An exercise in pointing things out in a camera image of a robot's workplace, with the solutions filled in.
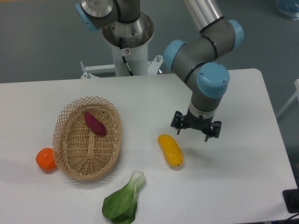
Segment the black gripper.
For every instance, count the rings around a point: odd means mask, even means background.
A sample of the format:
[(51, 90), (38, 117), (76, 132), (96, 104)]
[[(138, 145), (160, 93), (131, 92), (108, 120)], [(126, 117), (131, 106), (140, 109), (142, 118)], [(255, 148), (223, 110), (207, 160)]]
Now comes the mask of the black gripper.
[(207, 142), (210, 138), (219, 137), (221, 125), (221, 121), (212, 122), (212, 118), (204, 119), (202, 115), (197, 118), (190, 113), (185, 116), (179, 111), (175, 111), (171, 121), (171, 127), (177, 130), (177, 135), (179, 135), (180, 130), (182, 129), (196, 129), (206, 135), (205, 142)]

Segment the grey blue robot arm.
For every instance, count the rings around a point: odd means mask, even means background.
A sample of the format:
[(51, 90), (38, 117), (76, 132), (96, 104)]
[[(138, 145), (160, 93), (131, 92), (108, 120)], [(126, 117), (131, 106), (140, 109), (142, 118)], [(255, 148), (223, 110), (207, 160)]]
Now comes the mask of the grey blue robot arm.
[[(192, 91), (186, 114), (175, 112), (171, 126), (177, 131), (192, 128), (206, 138), (218, 138), (221, 122), (215, 111), (230, 80), (228, 70), (216, 59), (237, 48), (244, 39), (242, 26), (226, 20), (214, 0), (186, 0), (200, 37), (186, 43), (172, 41), (164, 50), (163, 62)], [(89, 30), (101, 30), (113, 52), (115, 73), (147, 75), (148, 43), (154, 34), (150, 17), (138, 0), (82, 0), (75, 8)]]

